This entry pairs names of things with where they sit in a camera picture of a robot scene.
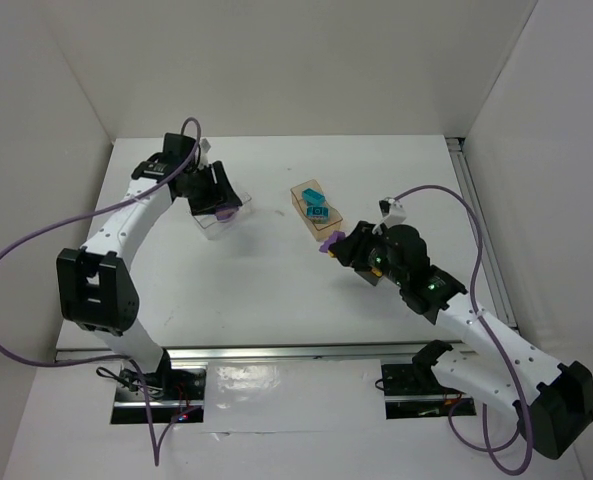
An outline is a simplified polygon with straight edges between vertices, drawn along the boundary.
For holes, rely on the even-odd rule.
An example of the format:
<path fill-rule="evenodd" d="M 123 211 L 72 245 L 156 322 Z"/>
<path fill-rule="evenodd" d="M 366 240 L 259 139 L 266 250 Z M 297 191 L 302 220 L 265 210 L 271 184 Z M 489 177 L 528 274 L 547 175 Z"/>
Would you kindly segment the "light purple lego piece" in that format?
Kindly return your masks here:
<path fill-rule="evenodd" d="M 237 214 L 238 208 L 237 207 L 227 207 L 218 209 L 215 212 L 215 218 L 218 222 L 228 222 L 234 218 Z"/>

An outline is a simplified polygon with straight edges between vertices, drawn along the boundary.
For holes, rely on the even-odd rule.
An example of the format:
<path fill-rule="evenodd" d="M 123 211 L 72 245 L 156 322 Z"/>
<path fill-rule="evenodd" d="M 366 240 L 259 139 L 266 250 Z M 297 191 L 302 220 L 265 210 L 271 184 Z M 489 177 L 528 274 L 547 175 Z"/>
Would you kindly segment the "small purple lego brick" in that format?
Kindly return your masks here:
<path fill-rule="evenodd" d="M 336 242 L 343 240 L 346 237 L 346 234 L 343 231 L 336 230 L 334 231 L 319 247 L 319 251 L 322 253 L 327 253 L 329 248 Z"/>

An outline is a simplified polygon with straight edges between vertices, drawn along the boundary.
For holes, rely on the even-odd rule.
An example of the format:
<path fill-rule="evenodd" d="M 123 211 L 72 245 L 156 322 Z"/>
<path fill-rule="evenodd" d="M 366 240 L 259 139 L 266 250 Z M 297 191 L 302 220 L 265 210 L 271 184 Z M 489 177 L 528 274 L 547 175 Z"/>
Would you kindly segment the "long teal lego brick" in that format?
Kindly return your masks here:
<path fill-rule="evenodd" d="M 306 213 L 306 218 L 309 219 L 313 223 L 325 224 L 325 223 L 328 223 L 329 219 L 330 219 L 329 208 L 324 205 L 320 205 L 320 206 L 308 205 L 305 213 Z"/>

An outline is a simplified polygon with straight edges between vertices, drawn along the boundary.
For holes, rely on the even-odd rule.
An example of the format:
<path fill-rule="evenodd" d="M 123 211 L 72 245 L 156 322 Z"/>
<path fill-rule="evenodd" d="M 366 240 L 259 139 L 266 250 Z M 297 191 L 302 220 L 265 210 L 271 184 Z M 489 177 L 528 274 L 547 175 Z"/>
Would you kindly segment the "curved teal lego brick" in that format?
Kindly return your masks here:
<path fill-rule="evenodd" d="M 306 188 L 301 192 L 301 198 L 308 204 L 312 206 L 320 206 L 323 205 L 326 201 L 325 196 L 312 188 Z"/>

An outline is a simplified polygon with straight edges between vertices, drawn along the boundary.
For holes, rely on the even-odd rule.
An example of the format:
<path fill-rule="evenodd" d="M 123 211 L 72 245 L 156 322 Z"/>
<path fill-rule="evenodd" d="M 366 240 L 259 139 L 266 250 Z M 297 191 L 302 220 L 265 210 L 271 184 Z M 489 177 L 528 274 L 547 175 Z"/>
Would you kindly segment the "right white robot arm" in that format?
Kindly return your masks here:
<path fill-rule="evenodd" d="M 433 265 L 426 242 L 409 225 L 379 228 L 361 221 L 328 247 L 330 256 L 371 285 L 387 279 L 406 306 L 450 331 L 468 356 L 435 340 L 413 359 L 420 376 L 459 390 L 515 421 L 520 435 L 558 459 L 593 422 L 593 376 L 539 350 L 487 309 L 466 287 Z"/>

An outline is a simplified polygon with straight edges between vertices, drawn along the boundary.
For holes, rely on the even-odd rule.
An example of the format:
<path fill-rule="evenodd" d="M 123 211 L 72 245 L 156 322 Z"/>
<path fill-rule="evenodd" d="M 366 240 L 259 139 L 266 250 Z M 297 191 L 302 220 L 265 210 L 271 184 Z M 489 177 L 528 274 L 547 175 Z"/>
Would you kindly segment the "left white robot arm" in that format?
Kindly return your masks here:
<path fill-rule="evenodd" d="M 140 298 L 130 275 L 150 230 L 175 201 L 185 200 L 203 234 L 214 237 L 246 204 L 223 163 L 208 160 L 210 149 L 205 139 L 166 134 L 161 150 L 133 170 L 119 208 L 81 247 L 63 249 L 56 260 L 63 317 L 126 357 L 120 378 L 131 390 L 162 393 L 177 379 L 169 353 L 138 319 Z"/>

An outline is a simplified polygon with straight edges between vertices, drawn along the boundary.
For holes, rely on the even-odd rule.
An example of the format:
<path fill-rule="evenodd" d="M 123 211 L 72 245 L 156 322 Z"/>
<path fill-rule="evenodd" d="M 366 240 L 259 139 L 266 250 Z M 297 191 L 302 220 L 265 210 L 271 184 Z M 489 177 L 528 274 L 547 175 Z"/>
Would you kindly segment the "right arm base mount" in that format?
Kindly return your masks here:
<path fill-rule="evenodd" d="M 447 417 L 457 404 L 456 416 L 476 415 L 470 396 L 442 387 L 435 380 L 419 380 L 411 363 L 382 364 L 381 377 L 374 386 L 384 394 L 388 420 Z"/>

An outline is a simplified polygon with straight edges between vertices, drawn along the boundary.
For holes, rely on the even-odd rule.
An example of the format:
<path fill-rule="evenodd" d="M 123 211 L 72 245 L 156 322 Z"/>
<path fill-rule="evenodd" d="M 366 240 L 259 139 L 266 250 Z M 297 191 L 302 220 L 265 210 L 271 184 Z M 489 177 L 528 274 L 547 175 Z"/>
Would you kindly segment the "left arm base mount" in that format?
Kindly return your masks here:
<path fill-rule="evenodd" d="M 110 423 L 114 425 L 146 424 L 144 386 L 134 372 L 118 374 L 98 367 L 96 375 L 116 384 Z M 179 416 L 178 423 L 202 423 L 207 369 L 203 365 L 174 369 L 171 383 L 165 388 L 149 386 L 150 408 L 154 424 L 166 424 Z"/>

